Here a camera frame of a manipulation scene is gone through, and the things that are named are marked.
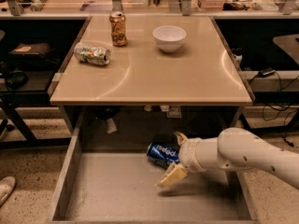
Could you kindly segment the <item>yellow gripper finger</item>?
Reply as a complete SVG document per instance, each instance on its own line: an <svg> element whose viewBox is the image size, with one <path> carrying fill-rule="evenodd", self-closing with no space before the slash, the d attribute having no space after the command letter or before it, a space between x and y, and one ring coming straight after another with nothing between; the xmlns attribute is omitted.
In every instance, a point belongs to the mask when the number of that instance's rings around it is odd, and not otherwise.
<svg viewBox="0 0 299 224"><path fill-rule="evenodd" d="M188 137L184 133L173 132L173 135L177 138L177 142L180 147L188 141Z"/></svg>
<svg viewBox="0 0 299 224"><path fill-rule="evenodd" d="M160 188L170 187L180 180L184 179L187 174L188 171L183 165L181 165L180 163L172 162L165 171L164 175L156 183L156 186Z"/></svg>

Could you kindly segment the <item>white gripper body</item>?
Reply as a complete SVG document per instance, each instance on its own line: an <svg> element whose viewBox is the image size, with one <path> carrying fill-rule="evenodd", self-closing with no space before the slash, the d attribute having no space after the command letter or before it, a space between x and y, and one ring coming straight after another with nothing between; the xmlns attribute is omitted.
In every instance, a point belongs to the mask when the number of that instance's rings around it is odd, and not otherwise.
<svg viewBox="0 0 299 224"><path fill-rule="evenodd" d="M200 164L196 155L196 150L200 141L200 138L192 138L183 139L178 143L180 146L178 152L179 163L190 173L200 173L206 170Z"/></svg>

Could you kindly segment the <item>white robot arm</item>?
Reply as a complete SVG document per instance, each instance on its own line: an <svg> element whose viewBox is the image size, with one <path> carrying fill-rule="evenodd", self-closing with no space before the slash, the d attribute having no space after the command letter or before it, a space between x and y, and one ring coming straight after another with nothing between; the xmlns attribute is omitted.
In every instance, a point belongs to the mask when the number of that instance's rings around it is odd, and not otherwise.
<svg viewBox="0 0 299 224"><path fill-rule="evenodd" d="M187 138L175 132L178 163L172 162L158 181L170 187L189 173L218 169L228 172L263 170L299 189L299 154L270 145L257 135L241 128L228 128L218 137Z"/></svg>

